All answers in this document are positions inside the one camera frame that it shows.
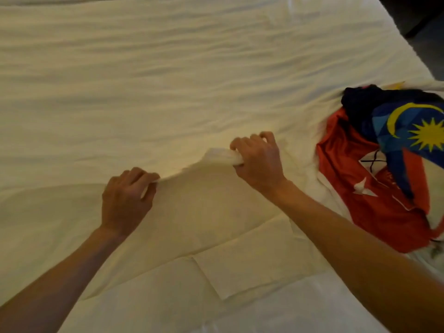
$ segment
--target yellow sun emblem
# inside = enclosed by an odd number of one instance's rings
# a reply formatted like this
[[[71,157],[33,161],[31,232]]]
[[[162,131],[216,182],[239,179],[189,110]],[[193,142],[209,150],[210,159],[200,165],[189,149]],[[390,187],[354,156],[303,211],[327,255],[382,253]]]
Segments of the yellow sun emblem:
[[[409,131],[411,133],[417,134],[409,139],[417,139],[410,146],[421,144],[419,147],[422,150],[425,146],[429,146],[429,151],[433,150],[433,147],[438,147],[441,151],[443,151],[444,144],[444,120],[441,120],[439,124],[435,123],[435,118],[432,118],[430,124],[426,123],[424,120],[422,121],[422,126],[413,124],[414,127],[418,128],[415,131]]]

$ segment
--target clothing pile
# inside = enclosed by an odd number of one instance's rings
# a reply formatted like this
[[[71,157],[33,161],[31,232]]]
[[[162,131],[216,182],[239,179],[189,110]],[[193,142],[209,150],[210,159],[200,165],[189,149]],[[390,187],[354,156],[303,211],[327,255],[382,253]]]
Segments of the clothing pile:
[[[317,145],[319,178],[352,221],[408,253],[444,239],[444,99],[347,88]]]

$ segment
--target hand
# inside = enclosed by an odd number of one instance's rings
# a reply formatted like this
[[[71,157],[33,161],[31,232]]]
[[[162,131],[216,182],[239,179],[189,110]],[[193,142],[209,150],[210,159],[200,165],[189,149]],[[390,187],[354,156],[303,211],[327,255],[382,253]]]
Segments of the hand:
[[[128,237],[152,208],[157,186],[154,181],[158,179],[158,174],[137,167],[113,176],[102,194],[101,228],[120,238]]]
[[[230,149],[238,151],[244,160],[243,165],[234,167],[237,175],[263,195],[272,193],[287,182],[273,133],[262,132],[249,138],[236,138],[231,142]]]

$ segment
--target red fabric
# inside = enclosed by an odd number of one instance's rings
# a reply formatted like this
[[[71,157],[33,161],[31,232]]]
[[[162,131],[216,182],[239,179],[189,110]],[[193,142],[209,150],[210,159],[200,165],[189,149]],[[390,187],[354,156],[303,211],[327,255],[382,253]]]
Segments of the red fabric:
[[[328,119],[326,135],[317,145],[319,171],[360,228],[402,253],[427,246],[431,230],[424,213],[413,209],[386,167],[373,177],[359,162],[378,149],[378,144],[365,140],[352,128],[345,110],[340,109]],[[356,193],[354,185],[364,179],[364,187],[376,196]]]

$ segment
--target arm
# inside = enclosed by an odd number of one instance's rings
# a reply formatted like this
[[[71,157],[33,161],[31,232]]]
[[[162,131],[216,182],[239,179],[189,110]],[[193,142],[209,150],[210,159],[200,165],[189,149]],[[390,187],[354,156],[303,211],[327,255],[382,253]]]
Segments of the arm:
[[[57,332],[98,269],[151,209],[157,179],[140,168],[111,178],[103,192],[102,225],[0,308],[0,332]]]
[[[236,138],[231,149],[244,159],[244,165],[236,167],[238,176],[298,225],[355,297],[388,330],[444,331],[444,286],[415,262],[288,181],[271,132]]]

